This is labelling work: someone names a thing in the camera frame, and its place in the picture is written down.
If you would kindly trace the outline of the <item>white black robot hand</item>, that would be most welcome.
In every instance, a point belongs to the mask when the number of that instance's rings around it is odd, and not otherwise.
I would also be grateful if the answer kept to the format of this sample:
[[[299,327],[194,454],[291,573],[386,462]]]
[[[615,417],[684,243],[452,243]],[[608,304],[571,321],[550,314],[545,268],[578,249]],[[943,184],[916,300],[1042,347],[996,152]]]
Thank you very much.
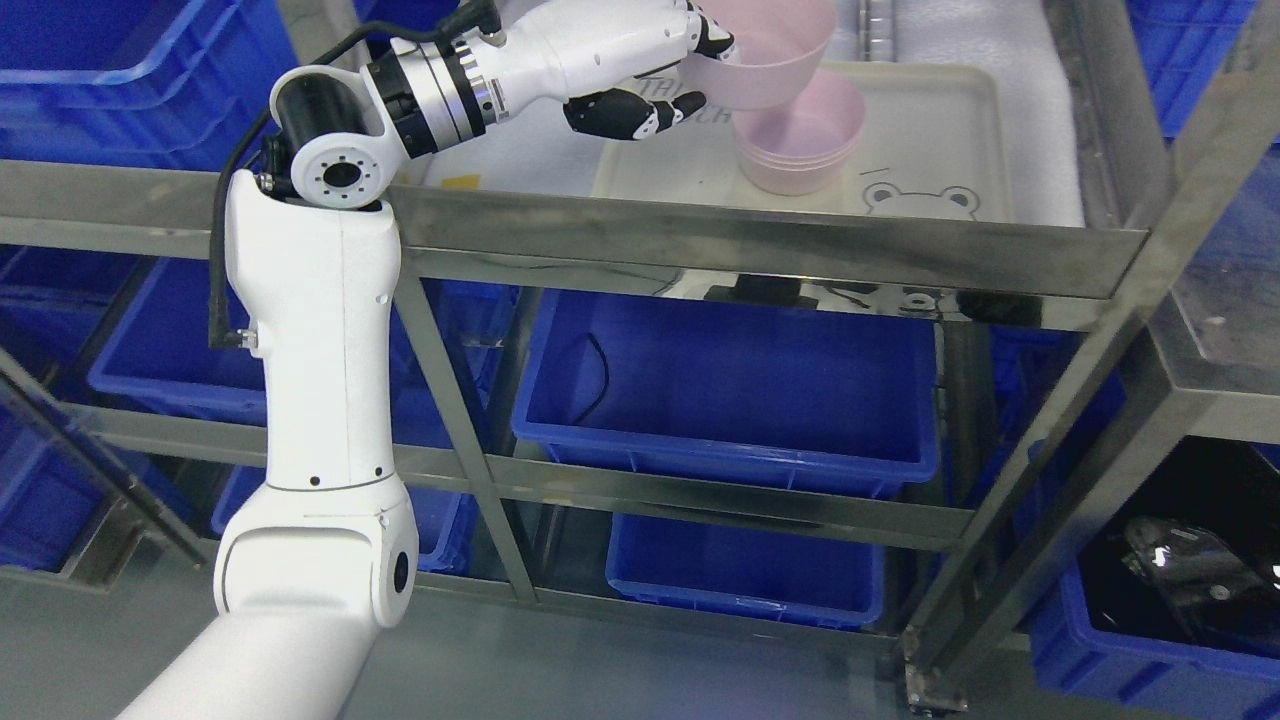
[[[707,105],[701,91],[652,101],[622,86],[701,56],[737,56],[735,36],[692,1],[545,1],[525,12],[502,45],[466,38],[497,122],[558,102],[580,135],[639,141]]]

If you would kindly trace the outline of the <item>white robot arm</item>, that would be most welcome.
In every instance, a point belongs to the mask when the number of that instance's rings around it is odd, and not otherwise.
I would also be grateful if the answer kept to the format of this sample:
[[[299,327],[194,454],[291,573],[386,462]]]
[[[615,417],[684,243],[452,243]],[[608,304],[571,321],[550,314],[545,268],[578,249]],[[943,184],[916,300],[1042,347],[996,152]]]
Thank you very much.
[[[265,482],[228,521],[218,614],[123,719],[334,719],[404,616],[419,533],[396,471],[389,320],[401,236],[384,193],[411,158],[492,120],[466,55],[394,40],[357,73],[285,73],[269,115],[289,202],[233,152],[210,234],[210,340],[260,359]]]

